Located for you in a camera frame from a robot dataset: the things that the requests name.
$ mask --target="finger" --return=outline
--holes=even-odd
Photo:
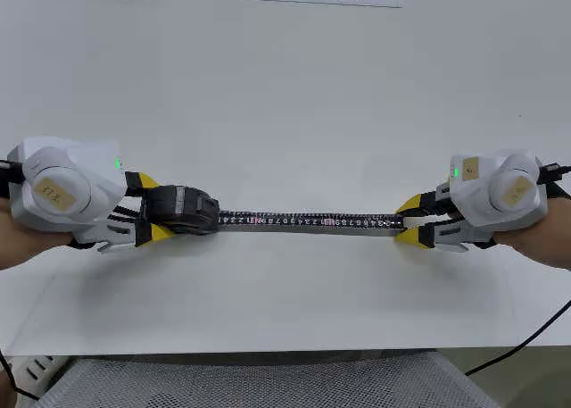
[[[37,242],[41,251],[57,246],[66,246],[71,243],[73,236],[69,233],[37,233]]]
[[[495,241],[499,245],[513,247],[518,243],[519,237],[520,237],[519,231],[496,232],[493,234],[493,241]]]

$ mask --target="hand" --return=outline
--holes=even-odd
[[[571,269],[571,200],[549,200],[549,213],[532,227],[497,232],[493,239],[512,246],[534,261],[551,267]]]
[[[13,267],[56,246],[68,245],[70,234],[44,233],[12,219],[10,202],[0,198],[0,270]]]
[[[18,396],[10,386],[10,380],[6,371],[0,371],[0,407],[13,408],[16,406]]]

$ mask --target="yellow label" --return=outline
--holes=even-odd
[[[462,180],[476,180],[480,177],[480,159],[475,156],[462,162]]]
[[[511,188],[506,191],[501,200],[509,207],[513,207],[522,200],[525,194],[527,194],[527,191],[532,187],[534,187],[532,182],[520,176],[516,179]]]
[[[44,178],[34,188],[36,194],[45,198],[56,209],[65,212],[78,200],[50,178]]]

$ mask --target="black cable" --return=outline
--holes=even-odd
[[[12,368],[10,368],[10,364],[8,364],[8,361],[6,361],[6,358],[4,357],[2,350],[0,350],[0,363],[4,367],[4,370],[6,371],[8,380],[10,381],[10,386],[12,387],[14,392],[18,393],[19,395],[29,397],[34,401],[39,401],[39,397],[37,397],[36,395],[32,395],[30,392],[27,392],[26,390],[22,390],[16,385],[16,379],[14,378],[14,374],[12,373]]]
[[[571,307],[571,299],[569,301],[567,301],[567,304],[563,305],[563,307],[561,307],[559,309],[558,312],[556,312],[555,314],[553,314],[553,317],[551,317],[548,321],[546,321],[543,326],[541,326],[539,329],[537,329],[532,336],[530,336],[526,341],[524,341],[523,343],[521,343],[519,346],[512,348],[511,350],[509,350],[508,352],[506,352],[505,354],[502,354],[501,356],[496,357],[495,359],[491,359],[490,361],[481,364],[480,366],[466,372],[466,376],[469,377],[472,374],[476,374],[477,372],[484,370],[486,368],[488,368],[489,366],[492,366],[496,363],[499,363],[507,358],[509,358],[510,356],[513,356],[514,354],[516,354],[517,352],[519,352],[522,348],[524,348],[525,346],[527,346],[529,343],[531,343],[533,340],[535,340],[537,337],[539,337],[539,335],[546,330],[554,321],[556,321],[561,314],[563,314],[564,312],[566,312],[569,307]]]

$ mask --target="white tabletop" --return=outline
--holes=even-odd
[[[455,152],[571,163],[568,0],[402,9],[0,0],[0,150],[114,137],[128,170],[225,209],[392,212]],[[0,272],[8,354],[504,346],[571,273],[508,248],[223,233]],[[571,343],[571,316],[536,341]]]

